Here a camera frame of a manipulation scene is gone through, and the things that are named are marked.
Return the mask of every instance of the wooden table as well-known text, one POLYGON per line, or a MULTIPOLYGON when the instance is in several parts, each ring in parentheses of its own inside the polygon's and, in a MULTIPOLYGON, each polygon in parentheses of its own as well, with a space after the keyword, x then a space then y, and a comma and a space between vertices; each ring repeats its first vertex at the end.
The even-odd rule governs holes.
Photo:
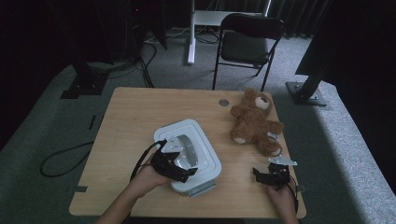
MULTIPOLYGON (((241 103, 242 91, 200 91, 117 88, 92 147, 75 192, 70 213, 100 216, 126 187, 134 166, 164 125, 195 119, 204 130, 222 165, 216 187, 191 198, 161 186, 139 199, 136 217, 277 217, 266 190, 255 181, 252 167, 266 171, 268 158, 253 145, 238 145, 230 138, 232 105, 241 103), (220 100, 229 104, 223 106, 220 100)), ((278 120, 275 107, 268 119, 278 120)), ((283 134, 282 155, 289 156, 283 134)), ((306 214, 299 194, 297 217, 306 214)))

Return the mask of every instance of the teddy bear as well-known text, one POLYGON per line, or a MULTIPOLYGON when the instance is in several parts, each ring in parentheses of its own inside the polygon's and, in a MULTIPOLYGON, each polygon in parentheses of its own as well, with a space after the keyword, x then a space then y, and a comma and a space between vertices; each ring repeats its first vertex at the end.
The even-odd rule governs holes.
POLYGON ((231 114, 236 118, 231 130, 231 138, 238 144, 254 144, 268 157, 278 156, 280 144, 268 133, 281 134, 284 125, 278 121, 267 120, 273 103, 263 92, 245 90, 241 105, 233 105, 231 114))

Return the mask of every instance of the gray carpet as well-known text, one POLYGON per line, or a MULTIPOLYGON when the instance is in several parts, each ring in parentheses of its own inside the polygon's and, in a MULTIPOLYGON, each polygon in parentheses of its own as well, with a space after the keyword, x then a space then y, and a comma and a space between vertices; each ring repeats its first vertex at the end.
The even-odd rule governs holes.
MULTIPOLYGON (((215 40, 210 35, 200 35, 215 40)), ((159 44, 148 70, 156 88, 202 89, 212 85, 216 45, 197 42, 195 64, 187 65, 188 39, 168 40, 168 50, 159 44)), ((266 91, 273 94, 279 119, 285 123, 290 155, 303 193, 307 216, 303 223, 396 223, 396 199, 378 170, 359 130, 338 97, 336 88, 319 86, 330 106, 295 105, 285 83, 304 81, 294 72, 310 39, 282 39, 268 78, 266 91)), ((148 62, 154 48, 146 45, 148 62)), ((101 63, 92 65, 106 67, 101 63)), ((60 100, 76 75, 71 66, 56 76, 34 109, 0 154, 0 223, 93 223, 96 217, 73 217, 68 207, 85 162, 67 175, 56 178, 39 173, 40 163, 64 148, 94 140, 100 120, 115 88, 145 87, 137 68, 110 74, 100 96, 60 100), (96 116, 92 125, 92 116, 96 116)), ((253 70, 221 67, 217 90, 259 90, 262 74, 253 70)), ((72 167, 91 149, 80 147, 51 160, 44 168, 51 174, 72 167)), ((245 219, 245 223, 280 223, 272 219, 245 219)))

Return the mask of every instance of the human arm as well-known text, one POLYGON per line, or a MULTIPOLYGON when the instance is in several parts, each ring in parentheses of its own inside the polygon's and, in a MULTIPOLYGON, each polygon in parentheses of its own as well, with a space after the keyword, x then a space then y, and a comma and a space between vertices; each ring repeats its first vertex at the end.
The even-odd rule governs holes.
POLYGON ((280 190, 276 191, 272 187, 267 186, 268 196, 273 202, 276 211, 284 224, 299 224, 296 217, 294 195, 285 185, 280 190))
POLYGON ((137 199, 170 181, 168 177, 157 174, 154 168, 146 162, 127 187, 95 223, 121 223, 130 214, 137 199))

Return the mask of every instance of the teddy bear paw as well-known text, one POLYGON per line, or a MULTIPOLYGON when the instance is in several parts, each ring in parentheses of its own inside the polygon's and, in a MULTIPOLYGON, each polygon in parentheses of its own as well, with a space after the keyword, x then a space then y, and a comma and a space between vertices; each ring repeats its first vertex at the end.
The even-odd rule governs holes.
POLYGON ((245 144, 247 140, 244 138, 235 138, 234 141, 239 144, 245 144))
POLYGON ((281 150, 280 150, 280 148, 278 148, 277 151, 271 152, 271 156, 272 157, 279 156, 280 152, 281 152, 281 150))

